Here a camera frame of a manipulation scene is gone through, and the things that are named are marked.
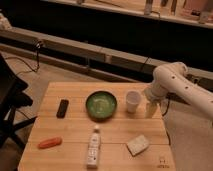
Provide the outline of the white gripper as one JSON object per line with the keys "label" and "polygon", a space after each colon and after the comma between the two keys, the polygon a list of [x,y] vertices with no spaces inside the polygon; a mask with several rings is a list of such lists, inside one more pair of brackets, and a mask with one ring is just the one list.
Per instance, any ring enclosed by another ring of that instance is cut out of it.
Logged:
{"label": "white gripper", "polygon": [[144,89],[145,97],[150,103],[146,104],[145,117],[152,118],[157,110],[157,104],[154,102],[159,102],[166,96],[166,89],[163,88],[158,83],[151,83]]}

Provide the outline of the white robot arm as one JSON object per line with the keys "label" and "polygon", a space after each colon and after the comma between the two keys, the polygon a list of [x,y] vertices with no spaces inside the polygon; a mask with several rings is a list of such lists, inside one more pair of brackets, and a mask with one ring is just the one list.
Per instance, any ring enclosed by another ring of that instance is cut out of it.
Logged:
{"label": "white robot arm", "polygon": [[157,66],[153,81],[144,89],[145,97],[155,103],[168,93],[174,93],[213,121],[213,93],[187,80],[187,72],[187,66],[182,62]]}

